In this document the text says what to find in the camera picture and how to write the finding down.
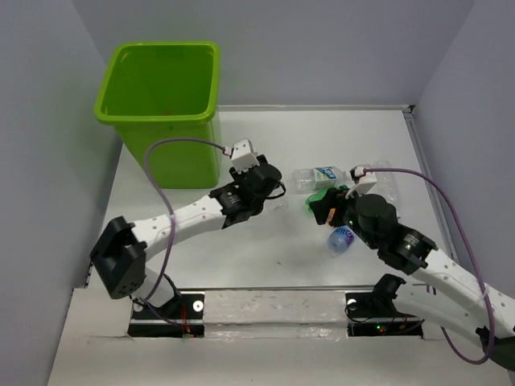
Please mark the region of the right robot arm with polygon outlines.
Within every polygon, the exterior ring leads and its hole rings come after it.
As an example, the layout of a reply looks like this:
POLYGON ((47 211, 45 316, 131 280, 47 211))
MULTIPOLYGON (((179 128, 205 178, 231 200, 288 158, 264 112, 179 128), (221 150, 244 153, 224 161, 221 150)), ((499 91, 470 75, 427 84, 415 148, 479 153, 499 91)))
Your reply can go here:
POLYGON ((513 298, 481 285, 433 240, 400 224, 395 207, 380 195, 350 196, 345 189, 330 188, 309 208, 317 224, 347 226, 390 268, 422 283, 421 290, 407 289, 390 275, 390 288, 370 296, 377 314, 417 315, 480 346, 499 366, 514 369, 513 298))

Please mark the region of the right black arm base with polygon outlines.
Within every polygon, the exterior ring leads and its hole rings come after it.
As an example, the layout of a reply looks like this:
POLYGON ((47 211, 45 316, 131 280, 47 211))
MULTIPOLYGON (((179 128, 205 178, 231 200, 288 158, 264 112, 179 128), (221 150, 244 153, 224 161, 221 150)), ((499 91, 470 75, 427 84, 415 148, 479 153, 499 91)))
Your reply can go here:
POLYGON ((368 292, 346 293, 344 313, 348 336, 422 338, 423 320, 400 312, 393 304, 398 290, 405 284, 403 278, 387 273, 368 292))

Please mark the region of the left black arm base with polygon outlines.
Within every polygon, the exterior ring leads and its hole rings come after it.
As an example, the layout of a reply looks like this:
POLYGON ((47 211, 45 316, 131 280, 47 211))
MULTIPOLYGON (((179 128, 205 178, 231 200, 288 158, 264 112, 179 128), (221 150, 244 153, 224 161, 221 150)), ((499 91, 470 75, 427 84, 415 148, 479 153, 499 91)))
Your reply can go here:
POLYGON ((130 296, 133 309, 128 335, 133 338, 203 338, 205 292, 180 292, 167 275, 165 279, 174 290, 174 297, 159 308, 130 296))

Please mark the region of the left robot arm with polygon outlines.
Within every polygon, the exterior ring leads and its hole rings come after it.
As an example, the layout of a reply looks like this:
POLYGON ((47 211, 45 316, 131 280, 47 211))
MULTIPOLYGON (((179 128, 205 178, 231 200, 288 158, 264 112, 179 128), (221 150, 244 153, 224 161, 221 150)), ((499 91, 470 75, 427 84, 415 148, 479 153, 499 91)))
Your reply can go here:
POLYGON ((231 168, 233 181, 172 214, 128 222, 122 216, 109 221, 91 253, 109 297, 147 302, 162 318, 178 308, 179 291, 171 280, 148 269, 146 263, 172 245, 206 232, 226 229, 259 215, 272 193, 284 188, 282 174, 257 156, 257 165, 241 173, 231 168))

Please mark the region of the clear crushed bottle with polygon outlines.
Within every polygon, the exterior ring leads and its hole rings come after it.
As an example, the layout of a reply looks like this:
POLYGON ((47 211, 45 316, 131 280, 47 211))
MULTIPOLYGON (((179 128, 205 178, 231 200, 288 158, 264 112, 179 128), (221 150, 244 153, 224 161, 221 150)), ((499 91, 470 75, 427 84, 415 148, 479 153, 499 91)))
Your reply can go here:
POLYGON ((278 201, 278 202, 273 202, 269 205, 268 207, 268 211, 269 212, 279 212, 279 211, 285 211, 287 208, 289 207, 289 204, 287 201, 278 201))

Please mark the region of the clear bottle blue cap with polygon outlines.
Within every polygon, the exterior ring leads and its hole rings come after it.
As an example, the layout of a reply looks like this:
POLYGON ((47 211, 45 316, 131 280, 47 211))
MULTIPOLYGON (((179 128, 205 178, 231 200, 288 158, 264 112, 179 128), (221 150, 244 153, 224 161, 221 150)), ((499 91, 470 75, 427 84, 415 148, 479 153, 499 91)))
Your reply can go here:
POLYGON ((392 172, 380 171, 376 172, 377 184, 375 192, 383 196, 385 200, 395 206, 396 210, 401 209, 401 194, 398 188, 397 180, 392 172))

